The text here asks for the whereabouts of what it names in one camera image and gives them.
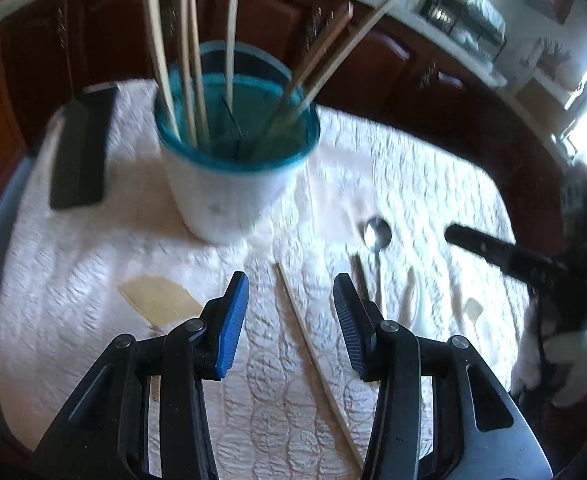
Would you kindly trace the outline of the white gloved right hand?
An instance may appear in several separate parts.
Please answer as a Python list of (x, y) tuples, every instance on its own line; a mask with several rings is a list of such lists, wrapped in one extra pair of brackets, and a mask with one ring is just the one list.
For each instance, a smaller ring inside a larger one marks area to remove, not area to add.
[(569, 408), (587, 393), (587, 322), (576, 330), (559, 330), (539, 318), (534, 300), (525, 309), (518, 355), (511, 370), (510, 393), (542, 387), (555, 408)]

